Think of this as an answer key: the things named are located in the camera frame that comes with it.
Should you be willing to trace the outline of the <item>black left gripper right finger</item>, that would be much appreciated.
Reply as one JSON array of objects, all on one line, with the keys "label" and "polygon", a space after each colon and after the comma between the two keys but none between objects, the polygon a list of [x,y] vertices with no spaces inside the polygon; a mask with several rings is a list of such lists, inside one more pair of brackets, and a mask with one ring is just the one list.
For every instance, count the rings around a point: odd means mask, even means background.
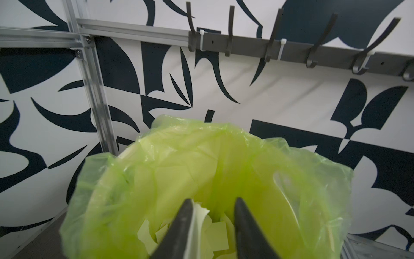
[{"label": "black left gripper right finger", "polygon": [[280,259],[241,197],[236,199],[234,216],[238,259]]}]

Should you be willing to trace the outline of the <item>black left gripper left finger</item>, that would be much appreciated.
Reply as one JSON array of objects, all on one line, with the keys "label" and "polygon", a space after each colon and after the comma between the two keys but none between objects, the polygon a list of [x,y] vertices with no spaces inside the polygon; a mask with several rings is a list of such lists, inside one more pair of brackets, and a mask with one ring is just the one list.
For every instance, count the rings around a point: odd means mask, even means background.
[{"label": "black left gripper left finger", "polygon": [[188,237],[194,223],[194,203],[184,200],[162,242],[151,259],[184,259]]}]

